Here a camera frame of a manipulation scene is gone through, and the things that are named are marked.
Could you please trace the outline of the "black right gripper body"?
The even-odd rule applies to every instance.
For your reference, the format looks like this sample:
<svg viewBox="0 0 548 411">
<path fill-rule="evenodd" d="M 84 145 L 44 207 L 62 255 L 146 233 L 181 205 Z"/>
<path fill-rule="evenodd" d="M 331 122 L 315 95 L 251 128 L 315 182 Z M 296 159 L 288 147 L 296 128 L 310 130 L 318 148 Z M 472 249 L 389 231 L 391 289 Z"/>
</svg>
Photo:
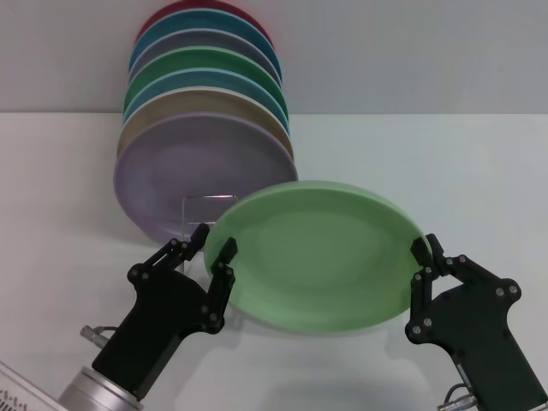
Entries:
<svg viewBox="0 0 548 411">
<path fill-rule="evenodd" d="M 430 343 L 452 359 L 479 410 L 532 410 L 547 393 L 508 326 L 517 301 L 489 285 L 461 284 L 444 291 L 426 309 L 426 334 L 409 339 Z M 408 324 L 405 327 L 408 337 Z"/>
</svg>

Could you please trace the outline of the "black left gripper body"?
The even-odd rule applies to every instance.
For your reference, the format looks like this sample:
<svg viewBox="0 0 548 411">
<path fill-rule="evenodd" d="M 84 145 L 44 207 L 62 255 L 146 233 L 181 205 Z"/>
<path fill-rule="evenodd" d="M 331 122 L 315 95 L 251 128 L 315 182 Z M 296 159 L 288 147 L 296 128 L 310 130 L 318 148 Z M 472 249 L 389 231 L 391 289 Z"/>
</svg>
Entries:
<svg viewBox="0 0 548 411">
<path fill-rule="evenodd" d="M 132 277 L 136 302 L 92 363 L 92 369 L 136 399 L 155 384 L 182 340 L 214 331 L 206 292 L 178 271 Z"/>
</svg>

